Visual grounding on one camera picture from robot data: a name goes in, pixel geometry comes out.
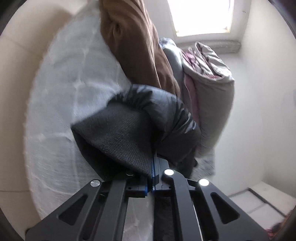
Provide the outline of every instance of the floor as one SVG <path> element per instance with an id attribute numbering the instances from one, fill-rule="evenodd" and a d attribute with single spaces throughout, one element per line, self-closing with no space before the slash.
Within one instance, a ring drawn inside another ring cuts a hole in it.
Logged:
<path id="1" fill-rule="evenodd" d="M 250 191 L 233 195 L 230 199 L 264 229 L 269 229 L 284 219 L 283 215 Z"/>
<path id="2" fill-rule="evenodd" d="M 22 237 L 27 228 L 40 220 L 30 198 L 22 151 L 26 101 L 48 44 L 86 2 L 27 0 L 0 36 L 0 136 L 5 137 L 0 141 L 0 206 Z M 236 96 L 228 124 L 215 149 L 216 174 L 211 180 L 226 195 L 232 195 L 263 179 L 262 123 L 257 118 L 256 98 L 238 55 L 224 54 L 221 58 L 236 79 Z M 245 198 L 252 200 L 252 204 L 245 206 L 242 201 Z M 262 215 L 268 213 L 270 207 L 249 193 L 232 199 L 263 227 L 279 220 L 275 213 L 271 213 L 272 222 L 263 220 Z"/>

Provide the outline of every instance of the black puffer jacket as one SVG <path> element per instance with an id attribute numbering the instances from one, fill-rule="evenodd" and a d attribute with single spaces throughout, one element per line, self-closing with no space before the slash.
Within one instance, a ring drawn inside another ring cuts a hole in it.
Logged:
<path id="1" fill-rule="evenodd" d="M 105 109 L 73 125 L 72 131 L 87 161 L 99 162 L 97 150 L 108 157 L 109 167 L 101 163 L 95 168 L 108 172 L 106 179 L 112 176 L 106 170 L 114 167 L 111 160 L 150 176 L 155 151 L 189 178 L 200 139 L 200 129 L 182 101 L 147 85 L 132 85 L 117 94 Z"/>

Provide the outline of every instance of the clothing pile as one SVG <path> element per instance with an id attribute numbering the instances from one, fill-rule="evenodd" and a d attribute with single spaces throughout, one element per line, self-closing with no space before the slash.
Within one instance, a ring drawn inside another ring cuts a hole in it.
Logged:
<path id="1" fill-rule="evenodd" d="M 199 42 L 184 53 L 159 41 L 143 0 L 101 0 L 100 11 L 103 39 L 134 85 L 72 126 L 82 155 L 104 180 L 125 169 L 151 177 L 155 152 L 189 178 L 194 157 L 213 149 L 228 119 L 229 68 Z M 174 240 L 170 205 L 155 199 L 155 240 Z"/>

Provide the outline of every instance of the brown blanket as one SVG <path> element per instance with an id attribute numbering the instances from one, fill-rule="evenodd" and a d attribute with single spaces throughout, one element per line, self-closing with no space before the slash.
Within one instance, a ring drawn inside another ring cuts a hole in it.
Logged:
<path id="1" fill-rule="evenodd" d="M 130 81 L 180 96 L 143 0 L 101 0 L 100 10 L 102 36 Z"/>

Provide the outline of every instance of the window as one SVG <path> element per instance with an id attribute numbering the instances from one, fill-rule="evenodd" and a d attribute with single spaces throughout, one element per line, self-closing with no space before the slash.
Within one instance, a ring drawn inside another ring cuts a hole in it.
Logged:
<path id="1" fill-rule="evenodd" d="M 168 0 L 176 36 L 229 33 L 234 0 Z"/>

